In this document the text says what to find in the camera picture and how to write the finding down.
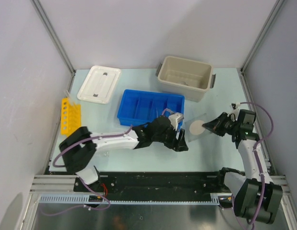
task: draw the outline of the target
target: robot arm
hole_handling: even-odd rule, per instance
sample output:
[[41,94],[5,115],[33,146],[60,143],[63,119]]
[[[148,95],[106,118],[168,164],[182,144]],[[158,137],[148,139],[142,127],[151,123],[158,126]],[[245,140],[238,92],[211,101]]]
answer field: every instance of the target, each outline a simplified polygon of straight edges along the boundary
[[[235,197],[235,215],[252,219],[259,204],[262,188],[261,174],[263,174],[264,195],[256,221],[272,224],[282,199],[282,188],[279,185],[274,185],[269,176],[260,145],[254,149],[255,143],[259,140],[258,134],[253,133],[256,113],[249,110],[238,110],[235,104],[232,105],[233,113],[222,113],[215,120],[203,124],[204,128],[219,136],[230,134],[242,157],[245,176],[237,170],[223,168],[220,171],[221,182],[229,188]],[[256,159],[254,151],[257,152],[258,159]]]
[[96,167],[88,166],[95,152],[146,148],[153,142],[164,143],[174,151],[187,151],[185,130],[180,129],[179,137],[176,138],[178,124],[182,119],[181,113],[174,113],[169,117],[160,116],[151,123],[131,127],[125,133],[92,134],[87,127],[80,127],[59,145],[63,152],[71,145],[89,139],[62,155],[66,170],[77,174],[86,184],[92,184],[99,180]]

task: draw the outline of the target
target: blue container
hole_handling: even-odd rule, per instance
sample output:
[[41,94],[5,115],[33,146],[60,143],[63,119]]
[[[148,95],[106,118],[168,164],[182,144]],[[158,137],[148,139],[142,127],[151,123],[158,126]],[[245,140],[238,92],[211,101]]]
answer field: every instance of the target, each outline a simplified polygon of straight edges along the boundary
[[118,119],[123,126],[139,126],[152,122],[168,108],[173,112],[184,112],[185,97],[182,95],[125,90],[120,102]]

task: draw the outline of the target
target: white lid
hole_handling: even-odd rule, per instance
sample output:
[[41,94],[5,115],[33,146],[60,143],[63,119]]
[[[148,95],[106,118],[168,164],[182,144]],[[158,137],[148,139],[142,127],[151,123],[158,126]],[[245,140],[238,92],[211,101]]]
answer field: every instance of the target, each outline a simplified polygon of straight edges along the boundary
[[107,104],[119,81],[120,69],[93,66],[87,74],[77,97],[79,100]]

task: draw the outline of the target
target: gray floor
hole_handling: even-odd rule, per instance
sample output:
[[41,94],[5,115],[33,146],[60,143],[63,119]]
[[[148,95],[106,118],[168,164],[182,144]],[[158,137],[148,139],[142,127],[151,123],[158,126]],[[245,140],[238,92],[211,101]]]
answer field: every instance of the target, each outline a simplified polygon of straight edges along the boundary
[[[46,213],[62,211],[69,204],[40,204]],[[240,230],[231,209],[217,206],[112,205],[104,211],[84,208],[46,217],[37,212],[34,230]],[[256,223],[256,230],[288,230],[280,208],[274,224]]]

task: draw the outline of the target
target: beige plastic container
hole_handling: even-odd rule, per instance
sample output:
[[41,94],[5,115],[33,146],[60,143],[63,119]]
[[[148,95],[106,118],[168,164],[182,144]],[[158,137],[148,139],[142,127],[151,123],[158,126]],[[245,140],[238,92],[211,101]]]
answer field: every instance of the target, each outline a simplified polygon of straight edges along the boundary
[[167,56],[156,75],[162,91],[182,94],[188,100],[199,102],[214,86],[212,72],[210,64]]

